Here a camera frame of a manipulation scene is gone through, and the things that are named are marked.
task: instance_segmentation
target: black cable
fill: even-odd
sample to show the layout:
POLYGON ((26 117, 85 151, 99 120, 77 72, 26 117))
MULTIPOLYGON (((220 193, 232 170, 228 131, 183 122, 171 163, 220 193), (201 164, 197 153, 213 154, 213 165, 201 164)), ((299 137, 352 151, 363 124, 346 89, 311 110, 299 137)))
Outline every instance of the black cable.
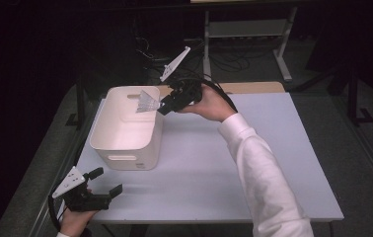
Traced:
POLYGON ((258 55, 255 55, 255 56, 247 56, 247 54, 249 52, 251 52, 251 49, 254 48, 254 46, 257 45, 257 43, 255 42, 253 45, 251 45, 251 49, 249 49, 245 53, 243 53, 243 55, 241 57, 248 58, 248 59, 263 57, 263 56, 267 55, 268 53, 271 53, 274 49, 279 48, 279 46, 282 44, 281 40, 282 40, 282 37, 278 37, 277 39, 274 39, 273 41, 279 41, 279 42, 276 43, 274 46, 270 47, 269 49, 267 49, 265 52, 263 52, 261 54, 258 54, 258 55))
POLYGON ((189 73, 192 73, 193 76, 196 76, 197 78, 200 78, 199 74, 197 72, 195 72, 194 70, 192 69, 189 69, 189 68, 186 68, 186 67, 178 67, 177 68, 178 70, 184 70, 184 71, 187 71, 189 73))
POLYGON ((242 52, 241 54, 235 54, 235 52, 239 53, 239 49, 236 48, 233 44, 230 45, 230 47, 232 48, 233 52, 232 52, 232 55, 238 57, 238 58, 244 58, 246 56, 246 54, 248 54, 254 47, 255 47, 256 43, 253 43, 250 48, 248 48, 246 51, 242 52))
POLYGON ((197 70, 199 65, 201 65, 201 63, 202 63, 202 60, 203 60, 203 56, 201 55, 201 57, 199 58, 198 62, 195 64, 195 66, 193 67, 192 70, 194 70, 194 71, 197 70))
POLYGON ((200 44, 200 45, 197 46, 196 48, 192 48, 192 49, 189 51, 189 53, 186 55, 186 57, 184 58, 184 60, 183 60, 182 63, 189 62, 189 61, 191 61, 193 58, 202 55, 202 51, 200 51, 199 49, 200 49, 201 47, 203 47, 203 46, 204 46, 204 44, 200 44))
POLYGON ((215 57, 213 57, 211 55, 209 55, 208 57, 211 59, 211 61, 214 63, 214 65, 216 67, 218 67, 222 71, 226 71, 226 72, 240 72, 242 70, 242 67, 235 67, 235 66, 229 65, 227 63, 221 62, 221 61, 217 60, 215 57), (228 68, 232 68, 232 70, 228 70, 226 68, 223 68, 221 65, 223 65, 225 67, 228 67, 228 68))
POLYGON ((250 68, 251 66, 251 62, 248 60, 248 58, 246 57, 236 57, 236 58, 228 58, 228 55, 223 55, 223 54, 220 54, 220 56, 223 58, 223 60, 225 60, 226 62, 236 62, 238 65, 240 65, 240 68, 241 70, 245 70, 245 69, 248 69, 250 68))
POLYGON ((60 219, 63 216, 64 211, 66 211, 66 209, 67 209, 67 206, 64 206, 63 210, 61 211, 60 215, 58 216, 58 219, 60 219))
POLYGON ((247 51, 243 52, 242 54, 239 54, 239 50, 237 48, 235 48, 235 46, 233 46, 232 44, 230 44, 230 50, 229 52, 223 52, 224 51, 224 48, 223 48, 223 51, 221 51, 221 55, 223 57, 223 59, 225 59, 227 62, 233 62, 233 61, 238 61, 239 59, 242 59, 245 57, 245 55, 253 48, 254 46, 251 45, 251 48, 248 49, 247 51), (227 59, 226 56, 223 56, 223 54, 230 54, 231 56, 234 56, 235 58, 233 59, 227 59))
POLYGON ((54 205, 54 198, 53 193, 57 189, 58 185, 55 185, 54 188, 51 190, 50 195, 48 196, 48 213, 50 214, 51 222, 53 223, 54 227, 57 231, 60 231, 61 225, 60 221, 57 219, 57 215, 55 213, 55 205, 54 205))
POLYGON ((213 78, 211 78, 211 76, 210 75, 208 75, 208 74, 205 74, 204 73, 204 76, 206 76, 206 77, 208 77, 208 78, 210 78, 211 79, 211 81, 213 81, 219 88, 221 88, 222 89, 222 87, 221 87, 221 85, 220 85, 220 83, 218 83, 218 81, 217 80, 215 80, 215 79, 213 79, 213 78))
POLYGON ((224 92, 223 88, 221 88, 220 84, 218 83, 214 83, 212 81, 208 81, 208 80, 205 80, 203 78, 194 78, 194 77, 187 77, 187 78, 179 78, 173 82, 170 83, 170 87, 173 88, 171 85, 175 84, 175 83, 179 83, 179 82, 182 82, 182 81, 198 81, 200 82, 201 84, 204 84, 206 86, 209 86, 210 88, 212 88, 215 92, 217 92, 218 95, 220 95, 228 104, 229 106, 235 111, 237 112, 238 110, 236 109, 236 106, 235 104, 233 103, 232 99, 230 99, 230 97, 224 92))

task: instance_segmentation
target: cable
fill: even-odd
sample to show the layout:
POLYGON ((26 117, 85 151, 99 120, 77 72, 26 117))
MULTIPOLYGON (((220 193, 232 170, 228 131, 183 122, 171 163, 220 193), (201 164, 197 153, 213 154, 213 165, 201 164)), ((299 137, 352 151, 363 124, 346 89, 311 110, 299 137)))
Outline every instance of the cable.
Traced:
POLYGON ((149 41, 145 38, 136 38, 137 40, 142 40, 144 42, 146 42, 146 48, 145 50, 141 50, 141 49, 135 49, 136 51, 140 52, 141 54, 143 54, 145 57, 149 58, 149 59, 154 59, 155 56, 152 54, 152 53, 149 53, 149 47, 150 47, 150 44, 149 44, 149 41))
POLYGON ((203 60, 203 56, 201 56, 201 57, 199 58, 198 62, 195 64, 195 66, 194 66, 193 69, 192 69, 193 71, 195 71, 195 70, 198 69, 199 65, 202 64, 202 60, 203 60))
POLYGON ((60 219, 61 216, 63 216, 64 211, 66 211, 66 209, 67 209, 67 206, 65 206, 65 207, 63 208, 63 210, 61 211, 61 214, 58 216, 58 219, 60 219))
POLYGON ((57 185, 54 186, 54 188, 51 190, 50 195, 48 196, 48 213, 50 214, 50 219, 51 222, 53 222, 54 227, 57 229, 57 231, 60 231, 61 225, 60 221, 57 219, 57 215, 55 213, 55 205, 54 205, 54 198, 53 198, 53 193, 61 183, 58 182, 57 185))
POLYGON ((211 78, 211 76, 210 75, 208 75, 208 74, 205 74, 204 73, 204 76, 205 77, 208 77, 208 78, 210 78, 211 79, 211 81, 213 81, 215 84, 217 84, 217 86, 219 87, 219 88, 222 88, 221 87, 221 85, 220 85, 220 83, 218 83, 218 81, 217 80, 215 80, 215 79, 213 79, 213 78, 211 78))
POLYGON ((220 84, 218 84, 217 82, 214 83, 212 81, 208 81, 208 80, 205 80, 203 78, 195 78, 195 77, 187 77, 187 78, 178 78, 174 81, 172 81, 170 83, 170 87, 171 88, 177 88, 176 86, 174 86, 176 83, 180 83, 180 82, 185 82, 185 84, 187 83, 187 81, 198 81, 200 82, 201 84, 204 84, 206 86, 209 86, 210 88, 212 88, 215 92, 217 92, 218 95, 220 95, 228 104, 229 106, 235 111, 237 112, 238 110, 236 109, 236 106, 235 104, 233 103, 232 99, 230 99, 230 97, 224 92, 223 88, 221 88, 220 84))
POLYGON ((185 70, 185 71, 187 71, 187 72, 189 72, 189 73, 191 73, 192 75, 194 75, 194 76, 196 76, 197 78, 200 78, 199 77, 199 74, 197 73, 197 72, 195 72, 194 70, 191 70, 191 69, 189 69, 189 68, 186 68, 186 67, 177 67, 177 69, 178 70, 185 70))
MULTIPOLYGON (((274 41, 282 40, 282 37, 278 37, 274 41)), ((209 56, 213 64, 218 67, 222 71, 226 72, 240 72, 242 70, 248 69, 251 67, 251 62, 248 59, 252 58, 259 58, 266 56, 267 54, 271 53, 274 49, 278 48, 281 44, 281 41, 276 43, 273 47, 270 47, 265 52, 258 54, 258 55, 248 55, 250 52, 253 51, 257 43, 253 43, 245 52, 238 52, 238 49, 234 45, 230 45, 233 49, 233 52, 229 52, 227 55, 224 52, 220 52, 220 57, 222 58, 221 61, 217 59, 212 54, 209 56)))

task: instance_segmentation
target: white sleeve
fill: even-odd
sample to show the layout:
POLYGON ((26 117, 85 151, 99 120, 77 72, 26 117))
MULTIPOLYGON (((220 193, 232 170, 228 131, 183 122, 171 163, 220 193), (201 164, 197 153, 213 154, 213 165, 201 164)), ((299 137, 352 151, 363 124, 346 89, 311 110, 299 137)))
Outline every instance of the white sleeve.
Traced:
POLYGON ((65 234, 58 232, 56 237, 70 237, 70 236, 67 236, 65 234))
POLYGON ((218 128, 234 158, 254 223, 254 236, 313 236, 310 219, 292 193, 267 143, 240 114, 218 128))

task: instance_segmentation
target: white plastic bin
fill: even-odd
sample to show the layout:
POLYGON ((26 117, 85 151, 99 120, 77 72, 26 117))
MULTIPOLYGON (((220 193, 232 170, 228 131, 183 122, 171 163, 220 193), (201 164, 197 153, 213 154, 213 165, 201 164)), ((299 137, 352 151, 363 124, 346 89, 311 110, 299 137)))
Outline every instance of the white plastic bin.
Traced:
POLYGON ((136 112, 142 90, 159 100, 156 87, 111 88, 94 123, 90 144, 112 169, 150 170, 158 163, 163 116, 136 112))

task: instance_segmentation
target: human arm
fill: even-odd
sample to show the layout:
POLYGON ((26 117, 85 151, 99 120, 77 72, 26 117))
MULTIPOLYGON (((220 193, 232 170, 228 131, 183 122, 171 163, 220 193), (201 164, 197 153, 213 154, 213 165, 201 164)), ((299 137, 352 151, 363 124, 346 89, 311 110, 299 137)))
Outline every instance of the human arm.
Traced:
POLYGON ((182 112, 222 122, 219 132, 237 164, 254 223, 254 236, 313 236, 310 219, 305 216, 267 143, 211 88, 202 89, 201 102, 182 112))

